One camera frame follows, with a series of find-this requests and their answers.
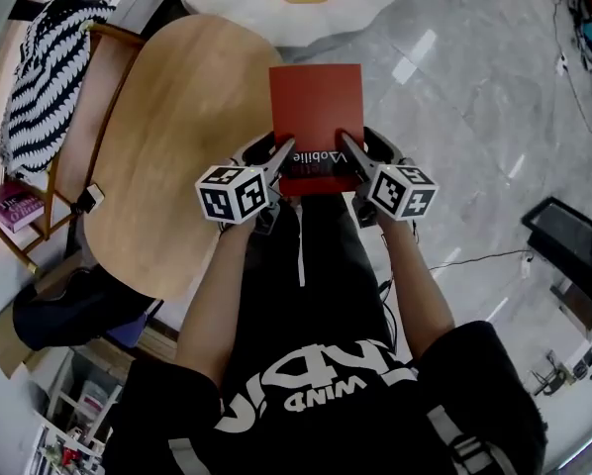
black and white striped cushion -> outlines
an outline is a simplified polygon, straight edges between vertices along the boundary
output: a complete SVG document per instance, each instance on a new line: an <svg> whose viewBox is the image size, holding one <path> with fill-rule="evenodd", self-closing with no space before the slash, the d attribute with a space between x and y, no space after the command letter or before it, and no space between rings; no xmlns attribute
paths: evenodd
<svg viewBox="0 0 592 475"><path fill-rule="evenodd" d="M1 128L8 174L29 178L60 150L89 62L88 25L113 10L104 0L52 0L30 24Z"/></svg>

wooden chair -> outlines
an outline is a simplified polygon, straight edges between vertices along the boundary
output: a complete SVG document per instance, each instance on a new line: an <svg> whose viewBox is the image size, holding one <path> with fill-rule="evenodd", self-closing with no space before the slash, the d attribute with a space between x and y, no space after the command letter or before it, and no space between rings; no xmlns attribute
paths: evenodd
<svg viewBox="0 0 592 475"><path fill-rule="evenodd" d="M26 185L45 203L44 214L30 224L37 237L24 248L19 248L0 227L0 238L33 274L39 271L39 267L29 253L76 217L70 213L52 224L54 195L69 206L89 185L107 122L145 44L140 36L111 25L93 25L90 32L91 60L67 136L51 161L47 188L42 190Z"/></svg>

black pants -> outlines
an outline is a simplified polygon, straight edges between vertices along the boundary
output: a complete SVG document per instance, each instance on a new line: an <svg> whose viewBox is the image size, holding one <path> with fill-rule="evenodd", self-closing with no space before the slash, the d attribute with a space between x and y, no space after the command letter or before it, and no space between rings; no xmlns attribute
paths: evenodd
<svg viewBox="0 0 592 475"><path fill-rule="evenodd" d="M281 201L270 236L249 239L224 396L308 344L369 338L392 347L377 280L345 199L340 194L303 197L302 207L305 287L298 277L300 226L288 204Z"/></svg>

black bag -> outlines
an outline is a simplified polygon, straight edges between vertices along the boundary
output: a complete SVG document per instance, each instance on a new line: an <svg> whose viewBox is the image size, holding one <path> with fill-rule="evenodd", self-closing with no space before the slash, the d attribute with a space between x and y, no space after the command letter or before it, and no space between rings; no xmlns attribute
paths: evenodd
<svg viewBox="0 0 592 475"><path fill-rule="evenodd" d="M97 265L75 270L50 299L38 298L34 285L23 289L14 301L13 322L32 350L73 346L136 320L152 302Z"/></svg>

pink book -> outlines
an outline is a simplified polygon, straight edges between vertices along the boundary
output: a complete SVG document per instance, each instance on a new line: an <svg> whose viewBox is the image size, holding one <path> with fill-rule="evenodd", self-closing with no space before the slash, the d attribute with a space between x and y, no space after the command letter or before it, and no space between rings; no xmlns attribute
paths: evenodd
<svg viewBox="0 0 592 475"><path fill-rule="evenodd" d="M0 222L12 233L25 227L44 212L39 197L15 181L0 185Z"/></svg>

